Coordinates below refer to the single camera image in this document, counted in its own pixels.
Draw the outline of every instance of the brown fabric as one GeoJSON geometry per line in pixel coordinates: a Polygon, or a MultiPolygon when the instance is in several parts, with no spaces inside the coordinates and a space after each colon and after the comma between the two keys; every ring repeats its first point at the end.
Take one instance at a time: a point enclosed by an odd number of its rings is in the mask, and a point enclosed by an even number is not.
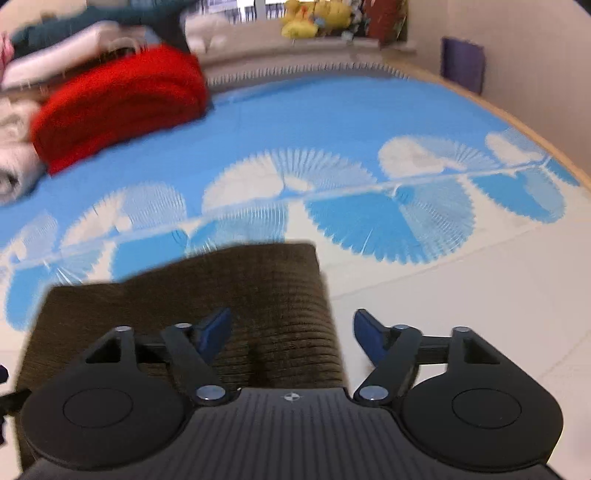
{"type": "MultiPolygon", "coordinates": [[[[314,246],[232,247],[120,284],[52,289],[17,379],[35,390],[117,325],[156,333],[230,307],[232,335],[214,367],[232,388],[343,386],[343,368],[314,246]]],[[[17,421],[23,469],[33,457],[17,421]]]]}

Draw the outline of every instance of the blue bedsheet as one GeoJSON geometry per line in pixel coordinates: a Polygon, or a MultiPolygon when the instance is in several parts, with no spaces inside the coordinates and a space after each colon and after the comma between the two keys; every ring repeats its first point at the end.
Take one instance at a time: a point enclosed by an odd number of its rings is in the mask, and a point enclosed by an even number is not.
{"type": "Polygon", "coordinates": [[[335,77],[233,92],[205,119],[105,150],[4,207],[0,321],[26,330],[52,284],[282,241],[295,201],[342,249],[428,264],[473,235],[471,186],[553,223],[565,212],[561,182],[577,185],[540,147],[441,86],[335,77]]]}

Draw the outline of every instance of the red blanket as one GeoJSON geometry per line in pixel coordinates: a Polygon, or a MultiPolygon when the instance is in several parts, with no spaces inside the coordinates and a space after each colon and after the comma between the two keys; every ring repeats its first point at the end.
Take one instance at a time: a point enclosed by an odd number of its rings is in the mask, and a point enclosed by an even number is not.
{"type": "Polygon", "coordinates": [[[197,59],[158,46],[66,83],[33,120],[31,138],[55,174],[117,142],[198,118],[208,101],[197,59]]]}

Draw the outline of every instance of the white blanket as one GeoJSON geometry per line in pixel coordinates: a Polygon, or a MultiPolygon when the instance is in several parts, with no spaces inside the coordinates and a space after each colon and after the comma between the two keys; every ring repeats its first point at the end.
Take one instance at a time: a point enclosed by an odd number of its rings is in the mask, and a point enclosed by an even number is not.
{"type": "Polygon", "coordinates": [[[31,120],[40,109],[32,100],[0,99],[0,145],[28,141],[31,120]]]}
{"type": "Polygon", "coordinates": [[[45,165],[30,143],[0,146],[0,205],[28,193],[43,175],[45,165]]]}
{"type": "Polygon", "coordinates": [[[56,45],[10,62],[4,72],[2,90],[42,82],[96,59],[102,53],[122,47],[139,50],[145,43],[144,27],[97,22],[56,45]]]}

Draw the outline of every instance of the logo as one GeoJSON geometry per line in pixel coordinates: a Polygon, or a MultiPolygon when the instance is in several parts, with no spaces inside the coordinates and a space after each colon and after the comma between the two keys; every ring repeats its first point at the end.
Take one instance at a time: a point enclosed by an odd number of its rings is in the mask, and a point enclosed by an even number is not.
{"type": "Polygon", "coordinates": [[[295,402],[302,398],[301,395],[298,395],[296,392],[288,393],[287,395],[283,395],[283,398],[289,402],[295,402]]]}

